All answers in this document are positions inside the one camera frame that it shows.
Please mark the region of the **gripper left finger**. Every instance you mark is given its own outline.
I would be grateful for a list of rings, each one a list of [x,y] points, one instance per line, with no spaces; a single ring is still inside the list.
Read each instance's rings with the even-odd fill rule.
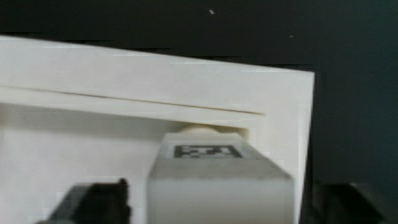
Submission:
[[[128,181],[77,184],[38,224],[132,224]]]

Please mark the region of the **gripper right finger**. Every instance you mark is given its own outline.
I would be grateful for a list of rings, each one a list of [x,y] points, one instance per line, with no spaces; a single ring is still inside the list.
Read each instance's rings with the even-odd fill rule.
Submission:
[[[313,224],[398,224],[398,210],[357,183],[315,185],[311,212]]]

